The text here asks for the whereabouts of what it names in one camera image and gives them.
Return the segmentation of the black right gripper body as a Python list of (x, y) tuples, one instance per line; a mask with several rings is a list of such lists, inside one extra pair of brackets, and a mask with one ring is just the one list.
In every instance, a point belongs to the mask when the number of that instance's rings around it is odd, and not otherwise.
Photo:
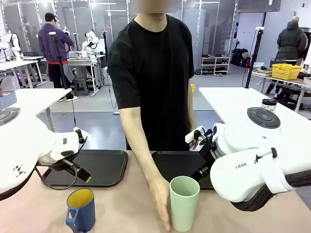
[(205, 163), (198, 168), (198, 170), (209, 170), (214, 164), (217, 156), (215, 154), (216, 146), (209, 140), (205, 142), (203, 147), (199, 150), (199, 155), (204, 159)]

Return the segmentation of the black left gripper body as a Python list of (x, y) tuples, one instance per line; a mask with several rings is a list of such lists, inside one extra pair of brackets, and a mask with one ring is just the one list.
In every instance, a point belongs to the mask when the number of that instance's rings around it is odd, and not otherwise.
[[(74, 158), (75, 157), (65, 157), (64, 159), (67, 159), (67, 160), (73, 162)], [(57, 160), (50, 158), (50, 157), (41, 157), (38, 159), (38, 165), (39, 166), (48, 166), (49, 168), (51, 168), (52, 170), (55, 170), (55, 171), (65, 170), (65, 167), (64, 167), (65, 164), (63, 163), (63, 159), (57, 161)]]

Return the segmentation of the person's right hand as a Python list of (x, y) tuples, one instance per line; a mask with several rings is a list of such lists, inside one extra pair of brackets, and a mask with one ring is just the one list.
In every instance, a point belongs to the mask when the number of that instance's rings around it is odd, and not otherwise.
[(171, 230), (169, 183), (161, 176), (148, 181), (159, 217), (166, 231)]

